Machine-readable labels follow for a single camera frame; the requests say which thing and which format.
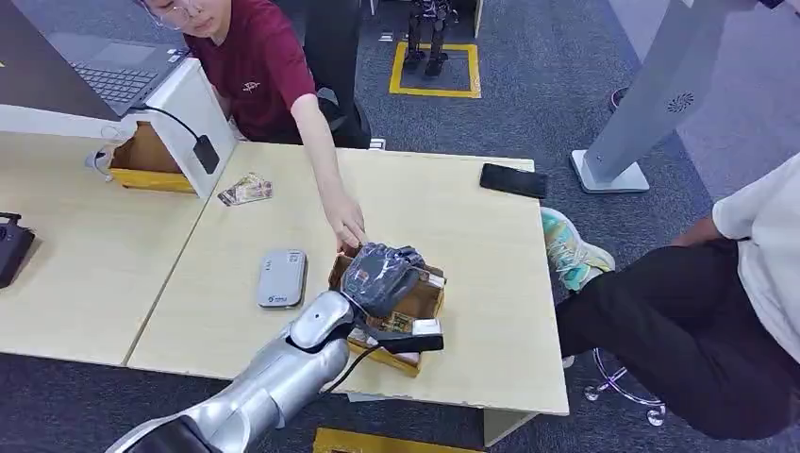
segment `black controller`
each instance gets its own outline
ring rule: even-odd
[[[35,237],[29,228],[17,225],[21,218],[20,214],[0,212],[0,219],[8,219],[0,224],[0,288],[11,284]]]

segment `laptop keyboard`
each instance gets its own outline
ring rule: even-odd
[[[158,73],[131,69],[100,69],[86,63],[70,63],[75,71],[106,102],[128,103],[141,92]]]

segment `white stand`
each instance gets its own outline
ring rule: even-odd
[[[194,155],[194,137],[175,120],[158,112],[134,112],[126,115],[120,122],[114,122],[0,105],[0,131],[115,141],[118,137],[127,140],[136,131],[137,122],[147,122],[156,130],[197,195],[208,198],[233,153],[237,140],[220,109],[200,61],[183,61],[147,98],[147,105],[169,111],[198,135],[208,135],[220,156],[220,163],[212,175],[206,173],[200,160]],[[96,150],[87,149],[87,156],[91,151]]]
[[[757,0],[672,0],[642,68],[589,150],[572,153],[587,193],[650,189],[636,163],[694,113],[708,93],[725,16]]]

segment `remote controller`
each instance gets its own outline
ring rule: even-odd
[[[261,261],[256,301],[265,309],[293,308],[303,299],[306,254],[296,249],[267,253]]]
[[[33,243],[33,231],[17,225],[21,218],[20,214],[0,212],[0,219],[8,219],[0,224],[0,288],[11,284]]]

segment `maroon t-shirt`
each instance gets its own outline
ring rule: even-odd
[[[269,0],[231,0],[230,29],[217,46],[184,35],[211,84],[230,100],[239,130],[251,140],[296,130],[289,109],[316,93],[306,56],[292,26]]]

